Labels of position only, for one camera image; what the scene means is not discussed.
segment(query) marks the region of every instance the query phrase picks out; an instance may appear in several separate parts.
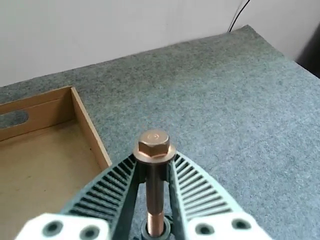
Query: felt mat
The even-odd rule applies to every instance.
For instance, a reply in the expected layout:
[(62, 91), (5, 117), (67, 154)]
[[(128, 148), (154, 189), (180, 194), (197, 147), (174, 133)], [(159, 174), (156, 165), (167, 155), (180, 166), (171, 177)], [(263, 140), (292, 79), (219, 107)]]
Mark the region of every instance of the felt mat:
[[(320, 81), (251, 27), (4, 86), (0, 102), (66, 85), (113, 162), (163, 129), (272, 238), (320, 239)], [(131, 238), (145, 216), (141, 186)]]

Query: bolt shaft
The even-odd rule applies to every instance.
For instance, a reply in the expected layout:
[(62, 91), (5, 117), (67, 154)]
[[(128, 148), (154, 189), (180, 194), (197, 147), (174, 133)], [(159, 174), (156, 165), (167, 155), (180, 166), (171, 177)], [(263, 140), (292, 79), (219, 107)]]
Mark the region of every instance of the bolt shaft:
[(164, 167), (151, 164), (146, 169), (147, 230), (150, 236), (159, 237), (164, 231)]

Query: screw hole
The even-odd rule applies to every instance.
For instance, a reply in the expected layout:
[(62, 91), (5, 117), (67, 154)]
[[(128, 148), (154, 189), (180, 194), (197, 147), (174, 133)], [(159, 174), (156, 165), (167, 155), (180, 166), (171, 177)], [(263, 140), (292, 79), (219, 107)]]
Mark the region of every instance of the screw hole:
[(44, 226), (42, 233), (46, 237), (53, 237), (61, 232), (63, 224), (61, 221), (51, 221)]
[(80, 232), (81, 240), (94, 240), (99, 236), (100, 230), (96, 226), (87, 226)]
[(250, 229), (251, 225), (249, 222), (247, 222), (243, 219), (235, 219), (232, 221), (232, 227), (234, 229), (246, 230), (246, 229)]
[(205, 223), (199, 223), (196, 227), (195, 227), (195, 232), (198, 235), (211, 235), (215, 232), (214, 228), (208, 224)]

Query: hex bolt head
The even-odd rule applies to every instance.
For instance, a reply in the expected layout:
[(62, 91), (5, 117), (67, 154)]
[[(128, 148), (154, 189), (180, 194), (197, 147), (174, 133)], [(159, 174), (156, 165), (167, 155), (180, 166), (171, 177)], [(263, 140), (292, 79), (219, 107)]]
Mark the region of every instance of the hex bolt head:
[(140, 135), (133, 155), (143, 164), (165, 164), (174, 158), (176, 148), (170, 144), (169, 135), (165, 131), (152, 129)]
[(168, 153), (169, 146), (169, 135), (158, 129), (144, 132), (138, 141), (138, 151), (151, 158), (165, 156)]

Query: black cable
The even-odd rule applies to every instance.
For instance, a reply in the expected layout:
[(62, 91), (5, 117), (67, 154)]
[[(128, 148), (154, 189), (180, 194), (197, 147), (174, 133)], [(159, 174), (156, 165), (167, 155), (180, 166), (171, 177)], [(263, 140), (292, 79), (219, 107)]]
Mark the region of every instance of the black cable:
[(234, 25), (235, 25), (238, 17), (240, 16), (241, 12), (245, 9), (245, 7), (248, 5), (248, 3), (249, 3), (250, 1), (251, 1), (251, 0), (248, 0), (248, 1), (245, 3), (245, 5), (243, 6), (243, 8), (241, 8), (241, 10), (240, 10), (240, 12), (238, 13), (238, 15), (235, 17), (235, 19), (234, 19), (234, 21), (233, 21), (233, 23), (232, 23), (232, 25), (231, 25), (231, 27), (230, 27), (229, 33), (232, 31), (232, 28), (234, 27)]

